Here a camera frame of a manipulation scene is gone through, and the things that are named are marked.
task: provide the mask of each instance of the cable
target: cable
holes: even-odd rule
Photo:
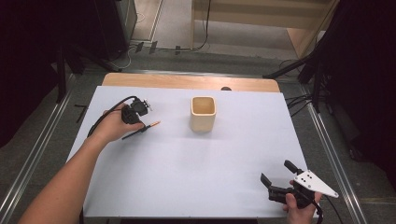
[[[202,20],[202,28],[204,28],[204,31],[205,31],[205,33],[206,33],[206,35],[207,35],[207,29],[205,28],[205,20]]]
[[[131,62],[132,62],[131,55],[129,55],[129,53],[131,52],[132,49],[136,49],[136,47],[131,47],[131,48],[129,48],[128,51],[127,51],[127,53],[126,53],[126,55],[128,55],[128,59],[129,59],[129,62],[128,62],[127,65],[125,65],[125,66],[118,66],[118,65],[115,65],[115,64],[112,63],[112,62],[108,62],[108,63],[110,63],[111,65],[113,65],[113,66],[115,66],[115,67],[117,67],[117,68],[127,68],[129,65],[131,65]]]
[[[298,99],[298,98],[306,97],[306,96],[309,96],[309,95],[311,95],[311,94],[308,93],[308,94],[304,94],[304,95],[301,95],[301,96],[294,96],[294,97],[286,98],[285,100]]]
[[[291,100],[290,102],[288,102],[288,109],[291,109],[295,105],[297,105],[297,104],[299,104],[299,103],[301,103],[303,101],[307,101],[307,100],[311,100],[311,99],[312,99],[312,95],[311,94],[305,94],[305,95],[302,95],[302,96],[297,96],[297,97],[292,97],[292,98],[286,99],[286,101]]]
[[[137,21],[136,23],[139,23],[139,22],[143,21],[146,18],[146,16],[143,13],[136,12],[136,14],[137,15],[141,15],[143,17],[140,21]]]
[[[298,62],[298,60],[296,60],[296,59],[287,59],[287,60],[285,60],[285,61],[283,61],[283,62],[281,62],[281,63],[279,64],[278,70],[281,69],[280,67],[282,66],[283,63],[291,62],[291,61],[294,61],[294,63],[295,63],[295,62]],[[296,67],[295,69],[297,69],[297,71],[301,73],[300,67]],[[290,77],[289,74],[287,74],[287,73],[285,73],[284,76],[285,76],[285,77]]]
[[[298,109],[296,112],[294,112],[292,115],[290,115],[290,117],[294,117],[296,114],[298,114],[300,111],[302,111],[307,105],[311,104],[312,101],[308,101],[307,103],[305,103],[300,109]]]
[[[204,28],[204,30],[205,30],[205,41],[200,47],[194,48],[194,49],[163,49],[163,48],[155,48],[155,49],[160,50],[160,51],[173,51],[173,52],[195,52],[195,51],[198,51],[198,50],[202,49],[204,47],[204,45],[206,44],[208,36],[209,36],[209,34],[208,34],[208,25],[209,25],[209,17],[210,17],[210,7],[211,7],[211,5],[212,5],[212,0],[209,0],[209,5],[207,7],[207,13],[206,13],[206,27]]]
[[[338,219],[340,220],[341,224],[344,224],[343,220],[341,219],[340,214],[338,213],[337,209],[335,208],[334,204],[332,203],[332,201],[330,201],[329,196],[324,195],[324,197],[327,199],[327,201],[329,201],[330,205],[332,206],[332,209],[334,209],[335,214],[338,216]]]
[[[315,199],[309,199],[305,194],[303,194],[302,192],[300,192],[299,190],[295,190],[295,192],[297,192],[300,196],[302,196],[303,198],[305,198],[308,202],[311,202],[316,208],[317,208],[317,214],[318,214],[318,222],[317,224],[322,223],[323,221],[323,210],[321,209],[321,207],[317,204],[317,202],[315,201]]]
[[[93,133],[93,131],[95,131],[96,127],[99,125],[100,122],[102,122],[102,120],[107,117],[107,115],[109,115],[111,112],[113,112],[117,106],[121,105],[122,103],[124,103],[125,101],[129,100],[129,99],[137,99],[137,97],[135,96],[128,96],[127,98],[119,101],[116,105],[114,105],[113,107],[111,107],[109,110],[107,110],[107,112],[105,114],[103,114],[90,128],[90,131],[88,132],[87,137],[91,136],[91,134]]]

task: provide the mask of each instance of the forearm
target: forearm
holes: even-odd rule
[[[20,223],[75,223],[92,173],[106,143],[87,138],[70,161],[51,179],[23,214]]]

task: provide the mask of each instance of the white tabletop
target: white tabletop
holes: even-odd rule
[[[98,87],[69,158],[103,111],[135,95],[161,124],[109,144],[96,164],[84,203],[86,217],[283,217],[268,200],[264,173],[287,188],[284,160],[306,169],[282,93]],[[213,96],[211,133],[189,127],[193,96]]]

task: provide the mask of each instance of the human hand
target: human hand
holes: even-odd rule
[[[315,192],[315,202],[318,203],[321,198],[321,193]],[[294,195],[286,194],[286,203],[283,205],[283,210],[288,212],[288,223],[289,224],[310,224],[312,223],[313,215],[316,211],[316,207],[313,204],[309,204],[307,207],[299,209],[297,207],[297,201]]]
[[[102,141],[104,144],[121,138],[128,132],[137,131],[143,128],[143,123],[126,124],[121,119],[121,109],[125,104],[117,106],[114,111],[109,113],[96,127],[90,138]]]

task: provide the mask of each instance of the beige cup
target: beige cup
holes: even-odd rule
[[[191,129],[195,132],[210,132],[216,117],[215,99],[197,96],[191,99]]]

